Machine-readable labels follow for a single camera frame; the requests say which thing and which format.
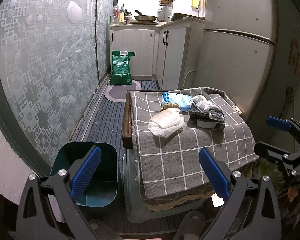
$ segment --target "cabinet door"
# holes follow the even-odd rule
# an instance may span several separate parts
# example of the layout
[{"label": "cabinet door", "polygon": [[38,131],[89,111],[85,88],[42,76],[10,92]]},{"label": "cabinet door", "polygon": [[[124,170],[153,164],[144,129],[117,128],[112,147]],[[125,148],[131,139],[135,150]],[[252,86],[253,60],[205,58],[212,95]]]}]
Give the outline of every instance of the cabinet door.
[{"label": "cabinet door", "polygon": [[162,90],[177,90],[182,82],[180,73],[186,61],[189,28],[171,29],[167,35]]},{"label": "cabinet door", "polygon": [[129,62],[132,76],[152,76],[154,30],[118,30],[110,32],[110,53],[113,50],[135,52]]},{"label": "cabinet door", "polygon": [[111,65],[111,73],[112,73],[112,51],[117,50],[120,47],[120,39],[116,39],[118,37],[119,31],[110,31],[110,65]]},{"label": "cabinet door", "polygon": [[159,89],[162,89],[162,80],[163,80],[163,70],[164,70],[164,60],[166,58],[166,38],[167,31],[160,31],[159,35],[159,49],[158,49],[158,61],[157,61],[157,81],[159,84]]}]

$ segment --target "metal screw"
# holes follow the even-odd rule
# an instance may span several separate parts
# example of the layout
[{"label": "metal screw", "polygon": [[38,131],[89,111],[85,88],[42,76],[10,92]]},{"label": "metal screw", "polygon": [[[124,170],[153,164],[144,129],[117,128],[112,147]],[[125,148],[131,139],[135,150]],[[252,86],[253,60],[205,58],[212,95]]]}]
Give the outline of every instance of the metal screw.
[{"label": "metal screw", "polygon": [[235,176],[236,178],[240,178],[241,177],[241,172],[240,171],[234,171],[233,176]]},{"label": "metal screw", "polygon": [[67,170],[62,169],[62,170],[58,171],[58,174],[59,174],[60,176],[64,176],[64,175],[67,174]]},{"label": "metal screw", "polygon": [[270,178],[269,178],[269,176],[267,176],[267,175],[264,175],[264,176],[263,176],[263,180],[264,180],[264,181],[269,181],[269,180],[270,180]]},{"label": "metal screw", "polygon": [[35,174],[34,173],[30,174],[28,178],[29,178],[29,180],[34,180],[35,179]]}]

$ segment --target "spice rack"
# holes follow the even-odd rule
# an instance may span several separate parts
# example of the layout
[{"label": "spice rack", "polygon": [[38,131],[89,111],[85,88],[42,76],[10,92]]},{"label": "spice rack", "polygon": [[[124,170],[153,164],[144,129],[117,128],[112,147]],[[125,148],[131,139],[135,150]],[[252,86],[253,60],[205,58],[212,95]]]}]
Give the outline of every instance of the spice rack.
[{"label": "spice rack", "polygon": [[167,6],[171,2],[172,2],[172,0],[160,0],[159,1],[159,5],[161,5],[161,6]]}]

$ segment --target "gray bath mat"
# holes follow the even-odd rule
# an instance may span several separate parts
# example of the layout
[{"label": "gray bath mat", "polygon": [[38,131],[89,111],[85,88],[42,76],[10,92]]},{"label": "gray bath mat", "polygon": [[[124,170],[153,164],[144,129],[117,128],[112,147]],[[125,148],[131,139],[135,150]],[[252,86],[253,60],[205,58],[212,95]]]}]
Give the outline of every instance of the gray bath mat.
[{"label": "gray bath mat", "polygon": [[141,84],[138,81],[132,80],[132,85],[123,86],[107,86],[105,97],[112,102],[125,102],[127,90],[140,90]]}]

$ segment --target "black cabinet handle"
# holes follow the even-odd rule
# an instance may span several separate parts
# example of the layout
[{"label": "black cabinet handle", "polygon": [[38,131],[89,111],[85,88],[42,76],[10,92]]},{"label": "black cabinet handle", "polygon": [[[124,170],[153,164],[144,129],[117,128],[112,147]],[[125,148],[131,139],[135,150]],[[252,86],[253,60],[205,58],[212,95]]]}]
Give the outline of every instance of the black cabinet handle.
[{"label": "black cabinet handle", "polygon": [[164,31],[163,33],[163,44],[166,45],[166,43],[164,42],[164,35],[167,33],[167,31]]},{"label": "black cabinet handle", "polygon": [[167,35],[166,35],[166,44],[167,44],[167,46],[169,45],[168,41],[167,41],[167,39],[168,39],[168,33],[170,33],[170,31],[167,31]]}]

